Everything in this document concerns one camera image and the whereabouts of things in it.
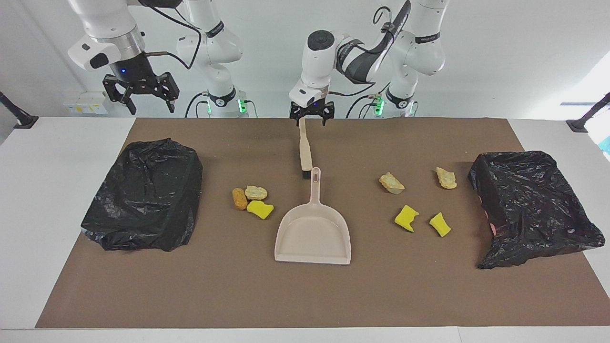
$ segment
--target black clamp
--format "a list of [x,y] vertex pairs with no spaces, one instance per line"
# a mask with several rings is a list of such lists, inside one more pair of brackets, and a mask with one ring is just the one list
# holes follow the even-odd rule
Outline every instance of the black clamp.
[[[165,72],[160,76],[155,76],[154,80],[141,79],[137,82],[125,82],[119,80],[112,74],[106,74],[102,82],[108,98],[113,102],[119,102],[127,105],[129,112],[135,115],[135,105],[131,100],[132,94],[152,94],[158,98],[165,100],[165,104],[171,113],[174,113],[175,107],[173,101],[178,99],[180,89],[170,72]],[[117,90],[117,84],[125,88],[125,92],[121,93]]]
[[314,101],[314,103],[307,107],[301,107],[294,101],[290,103],[290,119],[296,120],[297,126],[299,126],[299,119],[306,115],[320,116],[322,118],[322,126],[326,126],[326,121],[335,117],[335,103],[332,101],[327,103],[325,98]]

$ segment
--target white table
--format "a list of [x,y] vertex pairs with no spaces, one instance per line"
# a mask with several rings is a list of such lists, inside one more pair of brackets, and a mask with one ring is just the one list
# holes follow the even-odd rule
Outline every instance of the white table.
[[[610,342],[610,327],[33,330],[133,118],[41,118],[0,145],[0,342]],[[610,163],[563,121],[510,120],[610,237]],[[610,247],[585,252],[610,294]]]

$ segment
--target black garbage bag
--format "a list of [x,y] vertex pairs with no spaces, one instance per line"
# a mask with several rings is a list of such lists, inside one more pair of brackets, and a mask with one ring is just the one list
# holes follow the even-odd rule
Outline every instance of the black garbage bag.
[[129,144],[93,198],[82,232],[105,250],[171,251],[187,244],[202,171],[195,150],[169,138]]
[[605,243],[555,160],[542,151],[486,153],[469,174],[494,232],[480,269],[520,265]]

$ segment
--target dustpan handle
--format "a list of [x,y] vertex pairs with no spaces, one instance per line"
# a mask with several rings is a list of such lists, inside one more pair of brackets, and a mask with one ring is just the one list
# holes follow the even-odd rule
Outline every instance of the dustpan handle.
[[320,169],[314,167],[311,170],[311,198],[310,204],[320,204]]
[[314,164],[311,161],[311,148],[307,140],[307,131],[305,129],[305,117],[299,119],[299,153],[301,155],[301,170],[310,172]]

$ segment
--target food scrap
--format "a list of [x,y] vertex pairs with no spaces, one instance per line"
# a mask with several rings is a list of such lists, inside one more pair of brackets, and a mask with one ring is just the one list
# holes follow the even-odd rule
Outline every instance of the food scrap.
[[265,204],[260,200],[253,200],[248,204],[247,210],[250,213],[258,215],[261,219],[266,219],[273,211],[273,205]]
[[446,171],[441,167],[436,167],[436,175],[439,177],[440,185],[446,189],[454,189],[458,186],[456,183],[456,175],[450,171]]
[[443,214],[439,212],[439,214],[435,215],[434,218],[430,220],[430,225],[432,225],[436,231],[440,234],[441,237],[445,237],[446,234],[451,231],[451,228],[445,222],[443,218]]
[[385,175],[381,175],[379,182],[392,194],[400,194],[404,191],[404,186],[397,180],[389,171]]
[[246,186],[246,197],[249,200],[263,200],[267,195],[267,190],[263,187]]
[[235,188],[231,193],[233,194],[233,203],[235,204],[235,208],[239,210],[246,209],[248,200],[246,199],[246,194],[243,189]]
[[415,216],[419,215],[416,210],[412,209],[409,205],[404,205],[403,209],[394,219],[394,222],[408,231],[414,232],[411,227],[411,223],[415,219]]

